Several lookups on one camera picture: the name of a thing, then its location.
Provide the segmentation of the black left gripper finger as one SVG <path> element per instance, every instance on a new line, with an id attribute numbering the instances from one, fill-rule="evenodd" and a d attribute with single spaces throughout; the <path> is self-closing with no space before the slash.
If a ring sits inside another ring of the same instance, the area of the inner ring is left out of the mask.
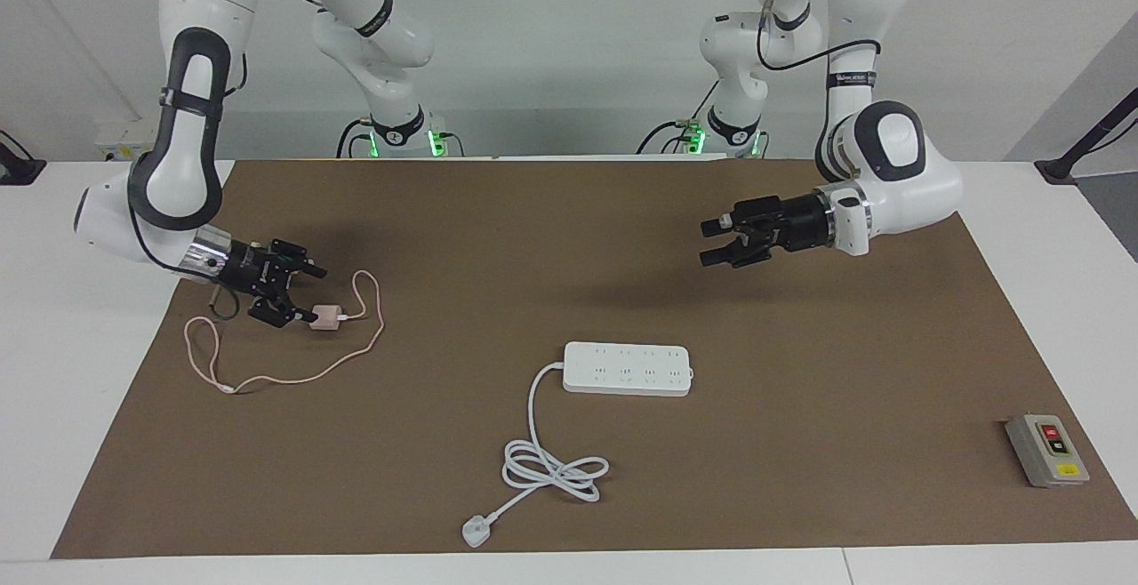
<path id="1" fill-rule="evenodd" d="M 737 233 L 744 236 L 756 234 L 754 220 L 749 215 L 739 213 L 724 213 L 720 217 L 706 220 L 701 223 L 701 233 L 704 237 Z"/>
<path id="2" fill-rule="evenodd" d="M 711 267 L 719 264 L 728 264 L 732 267 L 745 267 L 754 264 L 757 252 L 748 247 L 742 240 L 734 240 L 724 247 L 700 253 L 700 261 L 703 267 Z"/>

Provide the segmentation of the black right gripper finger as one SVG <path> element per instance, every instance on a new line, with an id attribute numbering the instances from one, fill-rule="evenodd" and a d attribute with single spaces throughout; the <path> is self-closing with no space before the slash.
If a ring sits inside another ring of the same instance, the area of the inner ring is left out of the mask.
<path id="1" fill-rule="evenodd" d="M 325 278 L 328 270 L 320 267 L 310 259 L 308 249 L 284 240 L 271 241 L 271 278 L 273 281 L 284 280 L 300 272 L 306 277 Z"/>
<path id="2" fill-rule="evenodd" d="M 310 310 L 295 307 L 288 302 L 274 304 L 269 299 L 256 299 L 251 303 L 251 318 L 274 327 L 289 326 L 290 322 L 295 321 L 308 323 L 308 326 L 314 322 L 314 313 Z"/>

